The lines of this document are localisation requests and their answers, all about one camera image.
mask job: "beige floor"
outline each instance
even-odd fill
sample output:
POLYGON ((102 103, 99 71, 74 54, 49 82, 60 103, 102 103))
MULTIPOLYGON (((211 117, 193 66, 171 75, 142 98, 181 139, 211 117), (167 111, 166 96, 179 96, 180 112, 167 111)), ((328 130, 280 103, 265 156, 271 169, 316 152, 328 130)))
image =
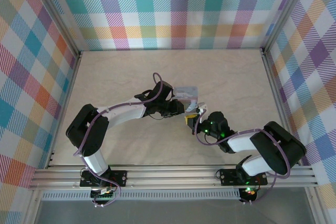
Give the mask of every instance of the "beige floor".
MULTIPOLYGON (((152 89, 155 71, 172 86, 198 86, 198 101, 222 111, 233 130, 279 122, 258 50, 85 52, 52 163, 81 164, 65 130, 83 105, 114 105, 152 89)), ((201 145, 182 115, 117 125, 107 132, 102 152, 110 164, 236 164, 247 155, 201 145)))

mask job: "aluminum rail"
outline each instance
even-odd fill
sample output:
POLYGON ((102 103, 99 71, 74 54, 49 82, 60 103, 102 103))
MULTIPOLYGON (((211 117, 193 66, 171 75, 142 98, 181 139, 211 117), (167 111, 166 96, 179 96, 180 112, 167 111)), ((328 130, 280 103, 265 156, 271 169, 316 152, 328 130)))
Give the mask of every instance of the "aluminum rail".
MULTIPOLYGON (((32 190, 87 190, 80 188, 80 171, 84 166, 53 166, 38 169, 31 181, 32 190)), ((235 165, 118 165, 112 170, 127 170, 126 189, 219 189, 245 188, 246 186, 221 186, 215 177, 219 169, 234 169, 235 165)), ((267 176, 270 187, 273 177, 267 176)), ((290 177, 278 179, 275 187, 317 187, 310 166, 294 166, 290 177)))

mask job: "black mounting plate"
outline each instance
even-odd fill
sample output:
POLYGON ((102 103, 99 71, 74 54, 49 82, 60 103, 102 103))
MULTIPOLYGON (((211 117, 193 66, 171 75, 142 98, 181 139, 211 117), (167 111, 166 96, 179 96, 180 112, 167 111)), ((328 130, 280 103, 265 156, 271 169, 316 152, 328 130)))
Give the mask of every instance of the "black mounting plate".
POLYGON ((267 177, 265 173, 260 173, 256 176, 251 177, 248 183, 242 182, 236 176, 236 169, 220 169, 219 170, 219 178, 220 184, 222 186, 266 186, 267 185, 267 177))
MULTIPOLYGON (((112 170, 110 173, 109 180, 116 182, 119 186, 125 187, 126 186, 126 181, 127 181, 127 171, 126 170, 112 170)), ((95 183, 92 183, 92 181, 97 180, 96 177, 90 173, 88 170, 84 170, 81 173, 81 180, 79 183, 80 187, 90 187, 90 188, 95 188, 95 187, 101 187, 98 186, 95 183)))

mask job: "vent grille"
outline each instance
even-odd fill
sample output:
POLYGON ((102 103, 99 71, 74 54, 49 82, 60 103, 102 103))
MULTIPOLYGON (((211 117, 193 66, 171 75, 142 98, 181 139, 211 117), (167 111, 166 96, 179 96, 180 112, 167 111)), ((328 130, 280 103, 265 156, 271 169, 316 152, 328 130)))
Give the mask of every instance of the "vent grille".
MULTIPOLYGON (((133 190, 124 189, 120 200, 239 199, 239 189, 133 190)), ((90 191, 45 191, 42 200, 89 200, 90 191)))

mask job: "marble-pattern surface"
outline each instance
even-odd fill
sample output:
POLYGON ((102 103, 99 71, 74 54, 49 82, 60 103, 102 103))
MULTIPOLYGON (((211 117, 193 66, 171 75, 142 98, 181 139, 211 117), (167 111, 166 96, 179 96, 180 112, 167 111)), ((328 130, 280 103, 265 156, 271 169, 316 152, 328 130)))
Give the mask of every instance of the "marble-pattern surface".
MULTIPOLYGON (((65 131, 83 105, 114 105, 152 89, 155 71, 172 86, 198 86, 198 101, 222 111, 234 130, 279 122, 256 49, 84 52, 52 163, 81 164, 65 131)), ((201 145, 182 115, 117 125, 107 132, 102 152, 110 164, 236 164, 248 154, 201 145)))

